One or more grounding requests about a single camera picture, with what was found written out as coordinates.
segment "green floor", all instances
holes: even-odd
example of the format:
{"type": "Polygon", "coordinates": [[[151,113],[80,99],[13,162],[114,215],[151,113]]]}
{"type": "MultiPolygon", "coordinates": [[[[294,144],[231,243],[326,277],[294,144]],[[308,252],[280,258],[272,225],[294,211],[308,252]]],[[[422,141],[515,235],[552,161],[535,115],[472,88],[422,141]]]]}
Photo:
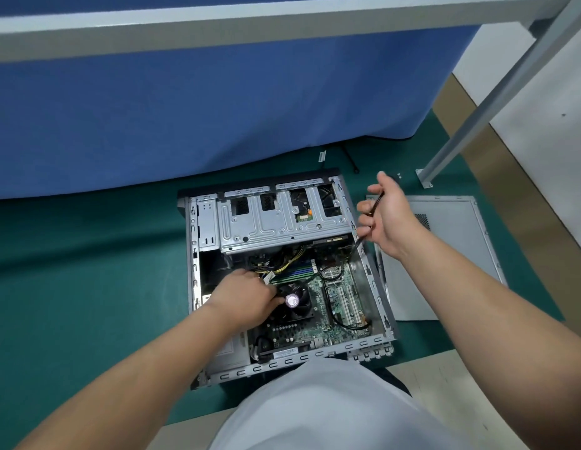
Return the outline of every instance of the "green floor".
{"type": "MultiPolygon", "coordinates": [[[[473,194],[510,287],[562,318],[461,157],[432,191],[419,186],[414,169],[446,139],[430,114],[411,140],[349,141],[360,174],[336,148],[328,151],[326,166],[340,167],[354,202],[380,169],[400,172],[407,194],[473,194]]],[[[312,170],[319,151],[136,187],[0,202],[0,449],[13,447],[85,384],[187,315],[178,189],[312,170]]],[[[438,322],[400,323],[399,332],[395,355],[385,364],[452,348],[438,322]]],[[[250,389],[239,381],[225,390],[189,392],[169,422],[234,407],[250,389]]]]}

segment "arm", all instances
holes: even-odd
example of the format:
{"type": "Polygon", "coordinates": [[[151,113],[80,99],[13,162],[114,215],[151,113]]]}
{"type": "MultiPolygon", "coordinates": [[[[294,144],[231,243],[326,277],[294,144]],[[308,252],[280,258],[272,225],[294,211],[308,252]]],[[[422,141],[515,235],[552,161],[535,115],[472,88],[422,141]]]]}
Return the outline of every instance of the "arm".
{"type": "MultiPolygon", "coordinates": [[[[385,173],[360,236],[398,259],[499,414],[531,448],[581,448],[581,338],[488,276],[415,219],[385,173]]],[[[367,213],[372,201],[358,204],[367,213]]]]}
{"type": "Polygon", "coordinates": [[[255,273],[237,270],[209,301],[63,404],[19,450],[143,449],[174,403],[232,336],[261,324],[284,302],[255,273]]]}

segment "hand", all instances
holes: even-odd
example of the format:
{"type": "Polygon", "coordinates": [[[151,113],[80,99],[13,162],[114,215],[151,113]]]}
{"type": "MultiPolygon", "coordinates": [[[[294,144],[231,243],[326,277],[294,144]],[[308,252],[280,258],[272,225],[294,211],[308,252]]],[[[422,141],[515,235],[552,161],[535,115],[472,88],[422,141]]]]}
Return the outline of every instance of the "hand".
{"type": "Polygon", "coordinates": [[[222,279],[204,307],[216,309],[235,334],[262,324],[284,303],[283,298],[274,295],[275,286],[266,285],[254,272],[239,269],[222,279]]]}
{"type": "MultiPolygon", "coordinates": [[[[357,228],[357,235],[377,243],[389,256],[396,259],[405,253],[406,242],[410,235],[423,228],[414,216],[403,190],[384,172],[378,172],[378,184],[370,185],[368,191],[380,194],[384,190],[384,197],[378,204],[374,217],[362,214],[359,217],[361,227],[357,228]]],[[[362,200],[357,204],[357,210],[368,213],[374,206],[374,200],[362,200]]]]}

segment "metal bar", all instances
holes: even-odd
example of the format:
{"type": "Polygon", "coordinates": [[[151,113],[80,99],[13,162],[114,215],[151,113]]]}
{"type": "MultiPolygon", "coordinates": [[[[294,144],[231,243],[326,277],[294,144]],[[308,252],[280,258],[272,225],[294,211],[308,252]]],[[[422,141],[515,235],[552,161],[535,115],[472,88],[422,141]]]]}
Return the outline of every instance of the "metal bar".
{"type": "Polygon", "coordinates": [[[569,0],[310,0],[0,18],[0,63],[480,25],[569,0]]]}
{"type": "Polygon", "coordinates": [[[542,37],[526,51],[426,167],[416,170],[424,188],[433,186],[431,181],[434,177],[531,81],[579,29],[581,29],[581,0],[571,0],[542,37]]]}

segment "brown baseboard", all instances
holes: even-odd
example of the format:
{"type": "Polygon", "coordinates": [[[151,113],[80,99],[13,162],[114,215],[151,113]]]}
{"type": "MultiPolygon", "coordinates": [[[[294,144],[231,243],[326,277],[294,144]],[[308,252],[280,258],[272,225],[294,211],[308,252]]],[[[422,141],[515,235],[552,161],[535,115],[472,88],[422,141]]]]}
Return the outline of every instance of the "brown baseboard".
{"type": "MultiPolygon", "coordinates": [[[[434,112],[452,135],[476,108],[451,75],[434,112]]],[[[534,271],[581,336],[581,249],[501,138],[488,125],[461,154],[534,271]]]]}

